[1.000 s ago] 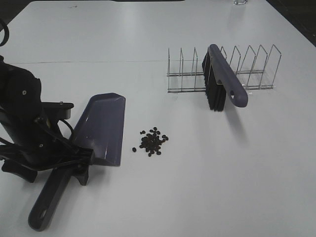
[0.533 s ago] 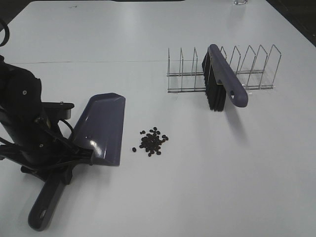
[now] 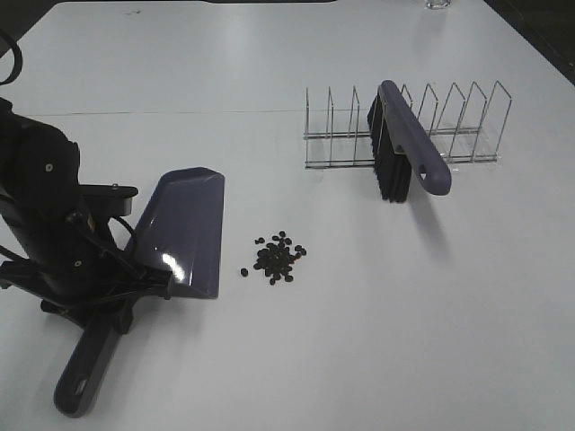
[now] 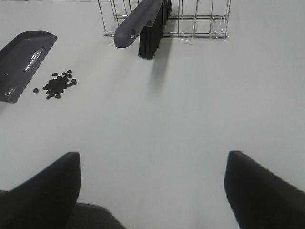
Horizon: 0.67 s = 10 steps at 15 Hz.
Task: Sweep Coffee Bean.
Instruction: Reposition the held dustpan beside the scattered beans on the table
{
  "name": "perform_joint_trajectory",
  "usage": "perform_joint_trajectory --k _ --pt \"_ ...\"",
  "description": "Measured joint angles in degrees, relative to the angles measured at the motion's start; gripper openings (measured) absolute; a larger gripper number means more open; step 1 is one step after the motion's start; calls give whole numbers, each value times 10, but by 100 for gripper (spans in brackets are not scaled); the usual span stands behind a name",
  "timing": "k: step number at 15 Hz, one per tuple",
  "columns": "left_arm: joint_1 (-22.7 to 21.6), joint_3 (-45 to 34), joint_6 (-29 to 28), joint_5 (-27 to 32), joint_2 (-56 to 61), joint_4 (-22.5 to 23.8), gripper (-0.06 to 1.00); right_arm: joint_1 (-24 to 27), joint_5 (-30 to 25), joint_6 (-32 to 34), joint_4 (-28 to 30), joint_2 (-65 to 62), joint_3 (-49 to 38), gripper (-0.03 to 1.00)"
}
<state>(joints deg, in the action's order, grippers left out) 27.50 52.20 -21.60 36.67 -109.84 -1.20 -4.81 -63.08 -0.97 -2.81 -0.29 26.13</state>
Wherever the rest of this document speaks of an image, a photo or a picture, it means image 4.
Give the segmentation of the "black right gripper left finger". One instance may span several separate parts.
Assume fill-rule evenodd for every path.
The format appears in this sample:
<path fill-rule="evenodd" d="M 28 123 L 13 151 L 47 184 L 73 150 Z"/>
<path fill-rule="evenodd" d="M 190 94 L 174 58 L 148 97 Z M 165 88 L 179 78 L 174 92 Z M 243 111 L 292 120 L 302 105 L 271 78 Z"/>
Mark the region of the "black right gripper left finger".
<path fill-rule="evenodd" d="M 2 229 L 122 229 L 104 207 L 77 201 L 81 159 L 68 152 L 10 191 L 0 193 Z"/>

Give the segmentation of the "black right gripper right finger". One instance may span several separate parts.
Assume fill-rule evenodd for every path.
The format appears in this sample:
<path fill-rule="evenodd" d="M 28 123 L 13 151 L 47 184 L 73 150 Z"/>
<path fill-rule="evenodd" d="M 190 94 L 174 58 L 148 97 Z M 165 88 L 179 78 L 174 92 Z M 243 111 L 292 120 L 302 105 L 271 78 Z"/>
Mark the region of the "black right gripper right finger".
<path fill-rule="evenodd" d="M 229 152 L 224 189 L 242 229 L 305 227 L 305 193 L 243 152 Z"/>

